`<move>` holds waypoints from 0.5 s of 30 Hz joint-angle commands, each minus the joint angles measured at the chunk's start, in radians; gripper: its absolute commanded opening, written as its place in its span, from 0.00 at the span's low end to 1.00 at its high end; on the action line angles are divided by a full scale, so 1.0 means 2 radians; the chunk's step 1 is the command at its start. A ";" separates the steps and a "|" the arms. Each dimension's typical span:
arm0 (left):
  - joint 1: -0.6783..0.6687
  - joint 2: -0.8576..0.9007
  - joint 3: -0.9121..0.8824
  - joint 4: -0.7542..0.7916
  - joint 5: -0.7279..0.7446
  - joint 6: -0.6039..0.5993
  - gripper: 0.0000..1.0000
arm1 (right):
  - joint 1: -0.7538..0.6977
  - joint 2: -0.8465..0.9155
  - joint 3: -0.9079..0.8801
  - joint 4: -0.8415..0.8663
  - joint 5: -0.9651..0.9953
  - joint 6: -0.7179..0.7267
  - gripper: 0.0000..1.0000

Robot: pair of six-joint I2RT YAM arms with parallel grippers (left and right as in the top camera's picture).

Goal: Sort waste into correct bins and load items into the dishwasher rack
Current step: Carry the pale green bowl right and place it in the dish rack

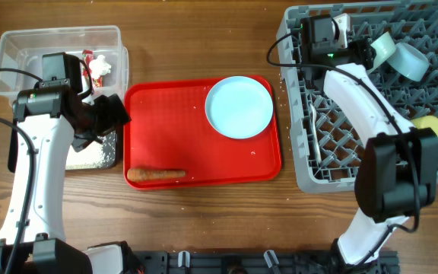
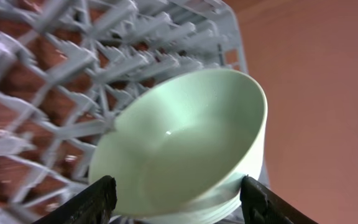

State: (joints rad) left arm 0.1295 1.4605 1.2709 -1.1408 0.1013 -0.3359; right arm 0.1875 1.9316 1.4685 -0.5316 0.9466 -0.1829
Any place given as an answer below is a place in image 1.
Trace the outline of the mint green bowl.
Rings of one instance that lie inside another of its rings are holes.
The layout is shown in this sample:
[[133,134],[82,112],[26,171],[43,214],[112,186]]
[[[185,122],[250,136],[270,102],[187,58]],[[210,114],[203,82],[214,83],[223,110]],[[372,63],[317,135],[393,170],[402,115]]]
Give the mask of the mint green bowl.
[[396,51],[395,43],[389,32],[385,32],[370,45],[374,48],[376,56],[373,60],[373,67],[367,71],[368,74],[380,67]]

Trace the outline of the light blue rice bowl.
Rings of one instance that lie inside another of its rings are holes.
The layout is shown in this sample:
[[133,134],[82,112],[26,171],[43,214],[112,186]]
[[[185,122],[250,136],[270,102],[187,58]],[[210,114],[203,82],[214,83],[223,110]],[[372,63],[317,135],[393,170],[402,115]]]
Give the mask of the light blue rice bowl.
[[397,43],[395,52],[387,59],[387,63],[412,81],[421,81],[430,65],[428,58],[408,43]]

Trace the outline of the white tissue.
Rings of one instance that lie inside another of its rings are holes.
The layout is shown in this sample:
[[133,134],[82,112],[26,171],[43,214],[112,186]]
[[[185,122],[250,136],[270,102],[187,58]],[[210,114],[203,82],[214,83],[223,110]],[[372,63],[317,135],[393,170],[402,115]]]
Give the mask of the white tissue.
[[97,58],[89,62],[90,76],[92,79],[98,79],[101,76],[107,75],[111,72],[112,66],[106,61],[104,55],[99,55]]

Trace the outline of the red snack wrapper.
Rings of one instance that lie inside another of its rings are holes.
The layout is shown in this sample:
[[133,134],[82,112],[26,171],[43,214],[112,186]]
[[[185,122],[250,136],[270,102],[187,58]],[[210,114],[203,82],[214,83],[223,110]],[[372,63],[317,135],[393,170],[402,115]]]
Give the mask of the red snack wrapper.
[[84,88],[88,88],[89,78],[92,79],[94,88],[103,87],[103,77],[98,76],[97,74],[92,74],[92,68],[90,67],[90,63],[94,60],[94,52],[89,49],[84,49],[82,52],[82,59],[84,60],[89,72],[86,69],[83,70],[82,75],[84,76]]

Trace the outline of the yellow cup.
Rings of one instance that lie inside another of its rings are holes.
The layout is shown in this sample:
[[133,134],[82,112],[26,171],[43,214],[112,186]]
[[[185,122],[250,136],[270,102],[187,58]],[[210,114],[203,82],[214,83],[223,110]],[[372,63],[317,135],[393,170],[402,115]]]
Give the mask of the yellow cup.
[[438,137],[438,118],[435,116],[422,116],[412,119],[411,123],[416,129],[432,129]]

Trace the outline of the white plastic spoon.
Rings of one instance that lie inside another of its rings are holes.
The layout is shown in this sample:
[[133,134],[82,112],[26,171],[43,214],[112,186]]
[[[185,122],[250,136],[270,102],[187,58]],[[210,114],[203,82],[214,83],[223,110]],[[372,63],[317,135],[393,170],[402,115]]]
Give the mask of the white plastic spoon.
[[321,152],[320,152],[320,148],[319,148],[317,131],[316,131],[316,119],[317,119],[316,109],[313,106],[313,104],[310,104],[309,108],[310,108],[310,111],[311,111],[311,119],[312,119],[311,123],[312,123],[313,143],[314,143],[314,151],[315,151],[315,156],[316,156],[316,162],[317,162],[317,164],[321,164],[322,158],[321,158]]

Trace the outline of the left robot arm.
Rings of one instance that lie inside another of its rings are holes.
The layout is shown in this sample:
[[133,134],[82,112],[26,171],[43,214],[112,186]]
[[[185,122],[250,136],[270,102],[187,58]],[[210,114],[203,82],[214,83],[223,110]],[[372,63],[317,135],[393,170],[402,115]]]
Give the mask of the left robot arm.
[[77,56],[43,56],[43,75],[13,103],[10,159],[14,183],[0,230],[0,273],[138,273],[143,267],[125,241],[80,251],[65,241],[62,198],[68,152],[130,122],[118,95],[86,103],[90,70]]

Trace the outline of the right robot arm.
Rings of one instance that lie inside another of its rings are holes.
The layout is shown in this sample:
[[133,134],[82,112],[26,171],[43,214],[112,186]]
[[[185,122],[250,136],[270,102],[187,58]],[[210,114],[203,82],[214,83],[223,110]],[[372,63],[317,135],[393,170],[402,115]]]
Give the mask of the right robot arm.
[[369,74],[397,54],[389,33],[377,40],[348,40],[342,15],[300,22],[300,70],[308,88],[318,88],[348,118],[364,153],[354,183],[359,209],[334,242],[339,266],[356,272],[378,259],[396,230],[414,233],[421,209],[436,197],[438,136],[401,116]]

